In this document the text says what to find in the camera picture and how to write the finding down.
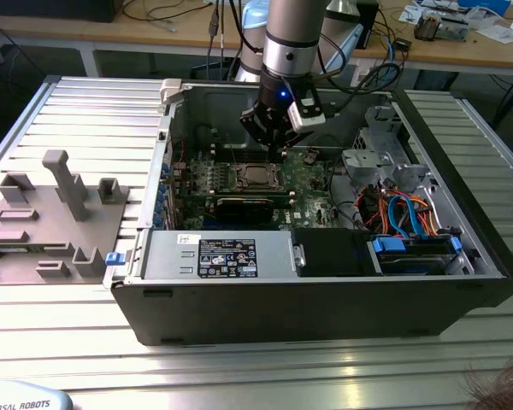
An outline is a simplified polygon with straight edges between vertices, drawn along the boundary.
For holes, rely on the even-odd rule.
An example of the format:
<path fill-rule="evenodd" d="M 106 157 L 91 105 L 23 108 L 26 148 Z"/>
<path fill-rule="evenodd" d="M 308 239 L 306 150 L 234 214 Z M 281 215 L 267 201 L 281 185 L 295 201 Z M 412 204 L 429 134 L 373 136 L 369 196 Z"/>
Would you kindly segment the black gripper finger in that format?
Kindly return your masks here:
<path fill-rule="evenodd" d="M 277 161 L 283 162 L 287 151 L 307 138 L 314 129 L 312 119 L 298 112 L 287 112 L 279 118 L 277 130 Z"/>
<path fill-rule="evenodd" d="M 277 162 L 274 112 L 265 105 L 253 105 L 241 112 L 239 122 L 249 135 L 267 151 L 267 161 Z"/>

